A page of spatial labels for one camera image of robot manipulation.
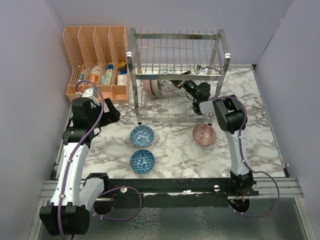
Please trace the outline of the brown patterned bowl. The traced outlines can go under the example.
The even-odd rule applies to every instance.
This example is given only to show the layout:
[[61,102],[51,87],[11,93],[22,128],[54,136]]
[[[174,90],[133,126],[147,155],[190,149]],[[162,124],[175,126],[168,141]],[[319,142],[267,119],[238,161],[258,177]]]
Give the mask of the brown patterned bowl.
[[158,97],[162,95],[162,86],[158,80],[150,80],[151,93]]

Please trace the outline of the red geometric bowl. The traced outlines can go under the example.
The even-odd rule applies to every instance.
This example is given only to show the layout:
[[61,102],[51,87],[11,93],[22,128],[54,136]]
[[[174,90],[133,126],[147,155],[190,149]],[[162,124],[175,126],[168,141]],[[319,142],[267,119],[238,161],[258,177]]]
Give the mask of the red geometric bowl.
[[210,146],[216,141],[217,134],[212,126],[201,123],[193,128],[192,137],[197,144],[201,146]]

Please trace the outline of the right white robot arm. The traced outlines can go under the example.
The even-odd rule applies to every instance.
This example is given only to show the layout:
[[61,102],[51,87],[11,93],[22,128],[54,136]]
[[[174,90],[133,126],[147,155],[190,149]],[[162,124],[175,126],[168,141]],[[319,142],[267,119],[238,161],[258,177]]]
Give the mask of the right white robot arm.
[[211,97],[211,85],[202,82],[199,85],[191,80],[171,80],[176,88],[183,88],[193,97],[192,109],[197,115],[215,114],[220,129],[228,141],[231,170],[229,189],[240,196],[253,183],[253,171],[248,167],[243,131],[246,128],[248,114],[244,104],[235,96]]

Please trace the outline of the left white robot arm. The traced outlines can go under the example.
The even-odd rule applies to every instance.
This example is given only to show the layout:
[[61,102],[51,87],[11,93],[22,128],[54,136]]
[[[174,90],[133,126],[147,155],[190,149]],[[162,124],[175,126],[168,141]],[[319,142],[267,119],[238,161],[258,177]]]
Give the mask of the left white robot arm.
[[96,199],[111,190],[107,173],[91,173],[81,185],[82,172],[92,140],[101,129],[120,119],[110,98],[97,102],[89,97],[75,98],[72,118],[62,134],[63,160],[60,176],[49,205],[39,217],[51,236],[84,235],[90,224],[90,210]]

